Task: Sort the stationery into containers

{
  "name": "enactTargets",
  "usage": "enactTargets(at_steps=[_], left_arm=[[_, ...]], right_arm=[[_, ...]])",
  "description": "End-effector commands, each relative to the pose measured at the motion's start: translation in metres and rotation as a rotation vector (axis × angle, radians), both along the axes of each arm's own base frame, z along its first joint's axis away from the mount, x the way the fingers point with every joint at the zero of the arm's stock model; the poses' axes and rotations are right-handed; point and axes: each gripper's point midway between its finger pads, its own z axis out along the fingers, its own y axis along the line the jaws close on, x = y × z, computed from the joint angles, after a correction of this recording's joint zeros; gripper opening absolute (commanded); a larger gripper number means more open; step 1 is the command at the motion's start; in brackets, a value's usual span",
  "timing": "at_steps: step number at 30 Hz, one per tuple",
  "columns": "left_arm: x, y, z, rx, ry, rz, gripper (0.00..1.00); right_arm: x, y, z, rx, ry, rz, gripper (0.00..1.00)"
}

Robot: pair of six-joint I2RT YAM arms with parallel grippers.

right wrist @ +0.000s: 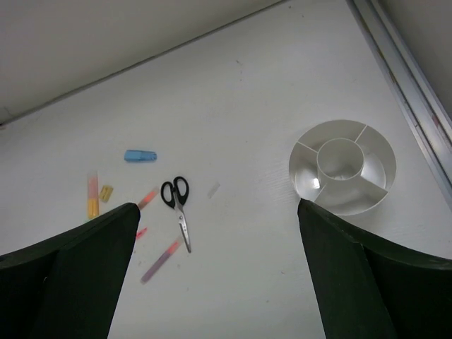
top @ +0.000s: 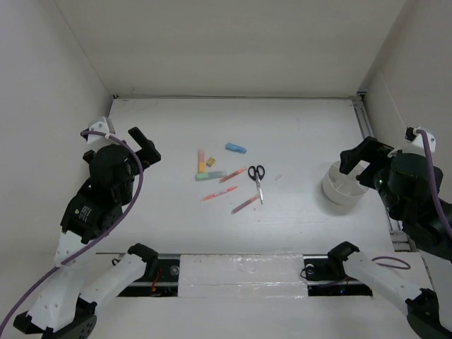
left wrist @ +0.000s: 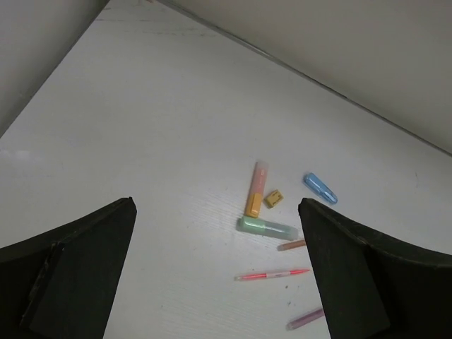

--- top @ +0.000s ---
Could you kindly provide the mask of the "red pink pen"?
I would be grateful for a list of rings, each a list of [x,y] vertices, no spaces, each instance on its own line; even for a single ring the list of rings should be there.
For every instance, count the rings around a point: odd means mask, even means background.
[[[237,189],[237,187],[238,186],[231,186],[231,187],[229,187],[227,189],[223,189],[223,190],[221,190],[219,192],[216,192],[214,194],[210,194],[208,196],[205,196],[205,197],[201,198],[200,201],[201,202],[209,201],[209,200],[211,200],[213,198],[217,198],[218,196],[221,196],[221,195],[224,195],[224,194],[228,194],[229,192],[234,191],[235,189]]]

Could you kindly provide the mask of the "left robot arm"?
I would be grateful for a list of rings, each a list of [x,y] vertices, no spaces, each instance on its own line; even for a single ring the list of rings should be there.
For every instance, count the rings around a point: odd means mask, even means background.
[[[89,177],[64,212],[54,266],[26,292],[30,295],[42,288],[35,304],[13,322],[14,328],[26,335],[88,338],[102,309],[132,282],[149,280],[157,273],[158,253],[137,243],[101,278],[84,285],[95,246],[131,211],[145,169],[159,162],[161,155],[137,127],[129,129],[129,135],[141,147],[138,151],[110,133],[86,129],[81,134],[106,138],[110,143],[83,155]]]

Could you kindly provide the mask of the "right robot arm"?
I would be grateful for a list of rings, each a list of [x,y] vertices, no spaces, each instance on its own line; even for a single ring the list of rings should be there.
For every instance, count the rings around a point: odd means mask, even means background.
[[[401,224],[410,248],[451,261],[451,204],[439,198],[443,172],[433,164],[433,145],[421,129],[403,149],[367,137],[340,154],[339,172],[349,174],[366,162],[357,182],[376,191],[389,218]],[[331,249],[325,267],[332,281],[357,280],[390,301],[420,338],[451,337],[451,321],[442,318],[435,291],[404,282],[354,244]]]

